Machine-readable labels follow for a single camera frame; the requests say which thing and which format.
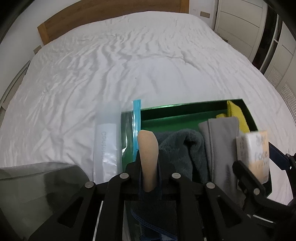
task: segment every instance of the gray towel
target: gray towel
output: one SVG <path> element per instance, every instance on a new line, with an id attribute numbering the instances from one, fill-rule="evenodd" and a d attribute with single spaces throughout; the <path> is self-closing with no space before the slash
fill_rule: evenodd
<path id="1" fill-rule="evenodd" d="M 198 175 L 194 181 L 206 183 L 210 180 L 205 142 L 203 136 L 191 129 L 154 133 L 159 150 L 168 157 L 176 171 L 192 180 L 195 170 Z"/>
<path id="2" fill-rule="evenodd" d="M 242 207 L 245 196 L 237 189 L 237 178 L 232 171 L 232 164 L 237 160 L 238 118 L 209 119 L 200 123 L 198 127 L 205 140 L 212 182 L 217 184 L 233 202 Z"/>

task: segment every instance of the white label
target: white label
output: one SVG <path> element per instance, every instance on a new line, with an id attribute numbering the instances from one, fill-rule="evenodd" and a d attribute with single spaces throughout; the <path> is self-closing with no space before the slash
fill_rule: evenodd
<path id="1" fill-rule="evenodd" d="M 94 143 L 94 182 L 108 182 L 117 175 L 116 124 L 96 127 Z"/>

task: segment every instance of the white bed sheet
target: white bed sheet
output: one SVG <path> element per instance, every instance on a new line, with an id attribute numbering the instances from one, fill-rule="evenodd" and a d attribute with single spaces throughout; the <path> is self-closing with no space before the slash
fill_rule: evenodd
<path id="1" fill-rule="evenodd" d="M 44 46 L 0 128 L 0 167 L 44 161 L 80 166 L 92 178 L 96 106 L 123 111 L 242 98 L 283 153 L 296 152 L 293 118 L 274 87 L 199 18 L 144 12 L 80 26 Z M 287 204 L 284 171 L 270 163 L 270 198 Z"/>

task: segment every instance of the wall switch plate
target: wall switch plate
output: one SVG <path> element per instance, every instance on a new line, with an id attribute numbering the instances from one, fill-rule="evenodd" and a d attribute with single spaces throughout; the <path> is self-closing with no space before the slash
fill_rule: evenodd
<path id="1" fill-rule="evenodd" d="M 41 45 L 39 45 L 37 48 L 35 48 L 33 50 L 34 51 L 34 54 L 37 54 L 40 49 L 41 49 Z"/>
<path id="2" fill-rule="evenodd" d="M 202 16 L 202 17 L 205 17 L 205 18 L 210 18 L 210 13 L 208 13 L 208 12 L 203 12 L 203 11 L 200 11 L 200 16 Z"/>

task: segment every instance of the wrinkled sheet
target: wrinkled sheet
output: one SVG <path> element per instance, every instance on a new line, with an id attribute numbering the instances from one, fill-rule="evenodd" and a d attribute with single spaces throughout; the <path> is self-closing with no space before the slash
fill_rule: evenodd
<path id="1" fill-rule="evenodd" d="M 98 104 L 118 99 L 127 111 L 135 99 L 147 108 L 235 98 L 271 143 L 296 152 L 296 127 L 279 93 L 199 18 L 144 12 L 90 23 L 32 59 L 0 128 L 0 167 L 66 162 L 91 179 Z M 287 175 L 273 162 L 270 170 L 270 198 L 287 204 Z"/>

